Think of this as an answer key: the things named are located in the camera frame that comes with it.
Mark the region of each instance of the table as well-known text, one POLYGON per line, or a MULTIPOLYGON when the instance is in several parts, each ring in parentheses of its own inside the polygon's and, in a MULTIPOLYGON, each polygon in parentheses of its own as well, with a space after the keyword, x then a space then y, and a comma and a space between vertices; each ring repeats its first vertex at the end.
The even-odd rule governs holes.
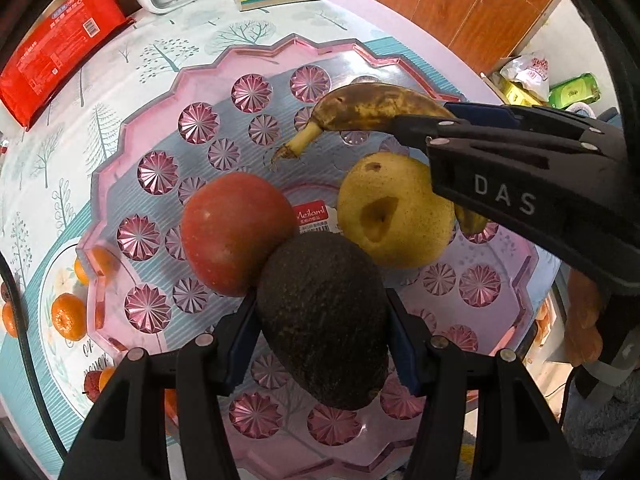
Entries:
MULTIPOLYGON (((24 291, 34 366, 67 447, 90 409, 78 388, 63 380, 67 367, 103 367, 110 358, 90 342, 69 352, 53 341, 43 305, 68 291, 75 245, 91 220, 91 174, 115 152, 120 122, 167 91, 182 67, 209 64, 232 44, 269 45, 292 33, 317 43, 357 38, 376 54, 404 54, 443 90, 500 104, 446 47, 373 0, 322 0, 243 13, 233 0, 199 0, 163 16, 140 11, 136 20, 72 77, 31 131, 4 129, 10 146, 0 174, 0 250, 24 291), (236 25, 248 22, 258 25, 243 34, 236 25), (150 64, 150 49, 163 45, 172 54, 150 64)), ((537 251, 538 266, 527 285, 536 307, 559 265, 537 251)), ((53 478, 62 463, 31 399, 17 341, 0 328, 0 344, 0 400, 36 462, 53 478)), ((177 463, 179 446, 169 444, 171 462, 177 463)))

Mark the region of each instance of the fruit plate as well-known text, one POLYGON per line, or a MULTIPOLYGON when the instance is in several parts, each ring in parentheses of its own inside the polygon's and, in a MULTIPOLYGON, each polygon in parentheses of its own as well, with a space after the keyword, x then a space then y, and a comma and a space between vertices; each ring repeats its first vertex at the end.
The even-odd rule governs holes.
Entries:
MULTIPOLYGON (((322 95, 366 81, 463 99, 440 92, 402 56, 376 56, 356 40, 314 44, 289 36, 271 47, 231 47, 212 65, 182 69, 166 94, 126 119, 117 152, 92 176, 92 224, 78 244, 90 275, 92 340, 116 362, 135 346, 172 350, 238 307, 238 298, 218 296, 196 279, 180 244, 183 206, 204 183, 229 171, 257 174, 297 206, 301 230, 337 231, 338 187, 359 158, 387 150, 426 161, 386 134, 346 132, 319 137, 300 160, 270 164, 322 95)), ((526 285, 536 250, 495 224, 476 238, 454 231, 437 263, 385 271, 386 284, 461 346, 513 348, 533 318, 526 285)), ((380 478, 401 465, 425 403, 408 394, 391 365, 366 408, 322 406, 263 338, 243 383, 220 401, 239 467, 265 479, 318 480, 380 478)))

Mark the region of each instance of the red package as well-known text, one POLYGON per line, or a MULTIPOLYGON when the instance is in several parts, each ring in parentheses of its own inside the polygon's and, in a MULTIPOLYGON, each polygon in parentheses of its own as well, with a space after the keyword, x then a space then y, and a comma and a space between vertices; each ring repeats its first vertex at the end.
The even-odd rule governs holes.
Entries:
POLYGON ((31 127, 60 83, 125 23, 115 0, 67 0, 11 56, 0 74, 0 100, 31 127))

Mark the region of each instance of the dark avocado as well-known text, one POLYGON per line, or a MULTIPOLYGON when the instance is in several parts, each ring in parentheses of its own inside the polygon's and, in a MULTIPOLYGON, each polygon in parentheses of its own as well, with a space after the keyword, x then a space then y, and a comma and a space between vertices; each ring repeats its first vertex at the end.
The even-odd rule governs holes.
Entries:
POLYGON ((387 375, 386 295, 367 253, 341 235, 307 232, 271 255, 257 313, 292 377, 332 408, 367 406, 387 375))

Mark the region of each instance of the overripe banana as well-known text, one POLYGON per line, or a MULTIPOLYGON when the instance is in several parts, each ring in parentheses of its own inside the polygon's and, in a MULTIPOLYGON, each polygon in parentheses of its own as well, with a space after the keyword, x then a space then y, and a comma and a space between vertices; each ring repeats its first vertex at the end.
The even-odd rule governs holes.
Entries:
POLYGON ((278 149, 273 160, 298 158, 322 132, 388 132, 393 118, 403 114, 453 117, 429 96, 409 88, 385 83, 342 86, 316 103, 306 126, 278 149))

